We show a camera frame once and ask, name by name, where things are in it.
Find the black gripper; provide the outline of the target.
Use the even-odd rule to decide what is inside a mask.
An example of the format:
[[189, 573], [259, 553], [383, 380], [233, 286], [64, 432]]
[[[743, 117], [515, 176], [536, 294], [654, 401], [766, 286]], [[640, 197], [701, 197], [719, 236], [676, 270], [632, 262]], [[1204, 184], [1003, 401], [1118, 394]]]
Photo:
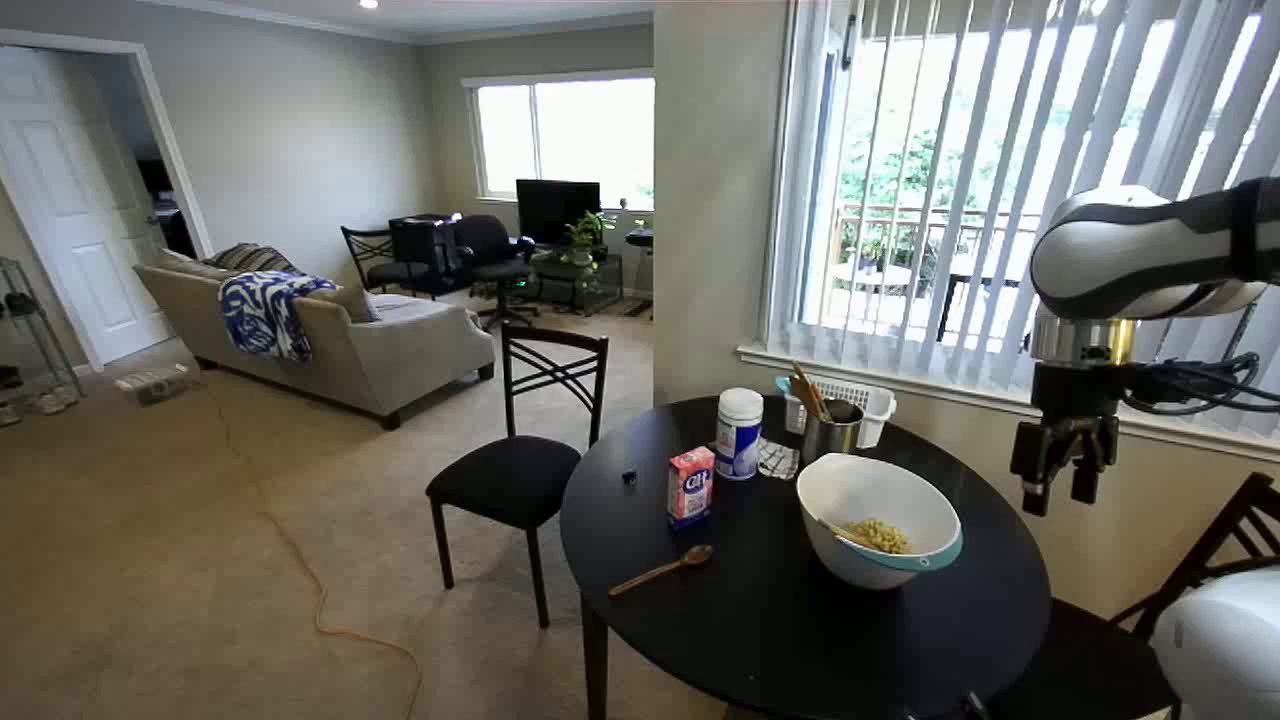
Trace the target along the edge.
[[1015, 428], [1010, 468], [1024, 471], [1024, 511], [1049, 516], [1053, 471], [1071, 462], [1071, 502], [1095, 504], [1099, 468], [1116, 462], [1116, 367], [1033, 374], [1037, 422]]

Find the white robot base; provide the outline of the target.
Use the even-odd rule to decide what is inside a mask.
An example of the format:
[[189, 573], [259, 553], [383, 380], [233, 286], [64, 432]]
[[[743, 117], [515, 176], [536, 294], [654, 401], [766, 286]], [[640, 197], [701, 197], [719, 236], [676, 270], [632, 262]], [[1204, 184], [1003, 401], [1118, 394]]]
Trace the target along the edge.
[[1182, 591], [1161, 611], [1153, 653], [1181, 720], [1280, 720], [1280, 567]]

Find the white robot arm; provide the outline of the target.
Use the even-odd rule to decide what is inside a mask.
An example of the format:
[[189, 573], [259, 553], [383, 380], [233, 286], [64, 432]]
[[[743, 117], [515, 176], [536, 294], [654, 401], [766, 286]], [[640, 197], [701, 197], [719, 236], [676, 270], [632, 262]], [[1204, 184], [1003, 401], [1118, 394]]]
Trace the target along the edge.
[[1224, 362], [1132, 357], [1141, 321], [1219, 318], [1246, 309], [1280, 280], [1280, 181], [1162, 199], [1141, 184], [1093, 188], [1054, 209], [1037, 236], [1033, 410], [1008, 468], [1024, 509], [1049, 511], [1049, 490], [1071, 468], [1071, 495], [1093, 504], [1116, 462], [1116, 406], [1153, 416], [1209, 410], [1270, 412], [1254, 387], [1254, 351]]

